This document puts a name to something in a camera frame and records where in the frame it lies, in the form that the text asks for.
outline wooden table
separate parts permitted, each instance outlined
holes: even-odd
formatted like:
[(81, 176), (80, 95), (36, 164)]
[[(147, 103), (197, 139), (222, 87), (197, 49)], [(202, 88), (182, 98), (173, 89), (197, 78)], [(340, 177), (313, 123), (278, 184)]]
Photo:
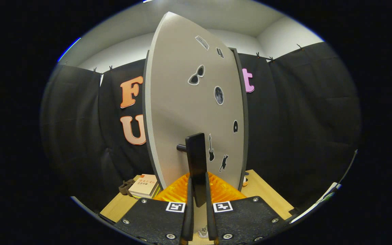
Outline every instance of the wooden table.
[[(293, 206), (289, 204), (278, 192), (276, 192), (268, 183), (266, 183), (255, 171), (246, 170), (249, 175), (246, 178), (249, 180), (247, 186), (241, 189), (246, 197), (260, 196), (282, 219), (291, 217), (288, 212), (293, 209)], [(118, 222), (126, 212), (137, 202), (137, 199), (128, 195), (124, 196), (118, 193), (113, 200), (101, 211), (101, 214), (105, 217)], [(189, 245), (211, 245), (214, 241), (208, 239), (202, 239), (198, 236), (197, 231), (207, 225), (207, 204), (205, 203), (200, 208), (196, 207), (196, 203), (193, 200), (194, 206), (194, 234), (193, 241), (189, 242)]]

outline black curtain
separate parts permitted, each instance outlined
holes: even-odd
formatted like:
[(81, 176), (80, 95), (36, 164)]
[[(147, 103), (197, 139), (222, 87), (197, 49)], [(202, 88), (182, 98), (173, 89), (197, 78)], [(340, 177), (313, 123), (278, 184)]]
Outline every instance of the black curtain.
[(46, 85), (40, 112), (44, 150), (53, 169), (67, 181), (66, 194), (96, 212), (110, 201), (109, 177), (100, 165), (105, 149), (98, 123), (100, 78), (97, 72), (58, 65)]
[[(143, 76), (145, 59), (135, 61), (104, 73), (101, 87), (99, 88), (99, 120), (101, 133), (104, 137), (108, 154), (104, 159), (111, 172), (118, 172), (123, 180), (134, 178), (137, 174), (154, 174), (148, 155), (146, 143), (133, 145), (124, 136), (120, 118), (131, 116), (131, 129), (134, 137), (140, 137), (140, 129), (135, 116), (142, 115), (142, 87), (138, 85), (138, 95), (132, 95), (135, 104), (121, 108), (123, 82)], [(121, 185), (116, 180), (114, 191)]]
[(293, 206), (308, 208), (339, 181), (358, 147), (355, 84), (325, 42), (268, 63), (247, 54), (240, 59), (255, 86), (247, 94), (247, 169), (255, 169)]

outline stack of books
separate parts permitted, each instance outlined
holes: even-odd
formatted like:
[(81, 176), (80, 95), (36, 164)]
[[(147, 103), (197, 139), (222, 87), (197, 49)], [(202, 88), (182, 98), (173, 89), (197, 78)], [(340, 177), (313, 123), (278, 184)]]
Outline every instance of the stack of books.
[(152, 199), (160, 192), (160, 185), (155, 175), (142, 174), (128, 191), (136, 199), (142, 197)]

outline letter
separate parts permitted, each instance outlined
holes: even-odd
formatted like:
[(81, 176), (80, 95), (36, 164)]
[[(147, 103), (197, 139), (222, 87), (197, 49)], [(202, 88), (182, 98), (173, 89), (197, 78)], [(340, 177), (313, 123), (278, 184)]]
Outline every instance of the letter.
[(129, 81), (123, 82), (120, 87), (122, 88), (122, 103), (120, 104), (120, 108), (129, 107), (135, 104), (135, 99), (132, 98), (132, 95), (138, 95), (138, 84), (143, 83), (143, 77), (136, 77)]
[(138, 121), (138, 128), (140, 130), (140, 137), (135, 138), (132, 135), (132, 128), (131, 128), (131, 116), (123, 116), (120, 118), (120, 121), (123, 126), (123, 134), (125, 135), (126, 140), (133, 145), (140, 146), (146, 143), (146, 135), (145, 135), (145, 125), (143, 124), (143, 115), (135, 116), (135, 120)]
[(244, 86), (246, 87), (246, 93), (251, 93), (255, 90), (253, 85), (249, 84), (249, 78), (252, 78), (252, 73), (247, 73), (247, 69), (243, 68)]

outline gray curved board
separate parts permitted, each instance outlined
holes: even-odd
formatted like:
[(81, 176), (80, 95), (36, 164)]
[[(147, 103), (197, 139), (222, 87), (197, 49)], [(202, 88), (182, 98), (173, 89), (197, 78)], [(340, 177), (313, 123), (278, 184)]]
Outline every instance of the gray curved board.
[[(205, 133), (207, 170), (241, 189), (247, 104), (239, 68), (233, 51), (216, 36), (177, 14), (164, 15), (147, 55), (143, 89), (148, 149), (162, 189), (189, 172), (187, 155), (176, 145), (199, 132)], [(222, 90), (217, 99), (216, 87)]]

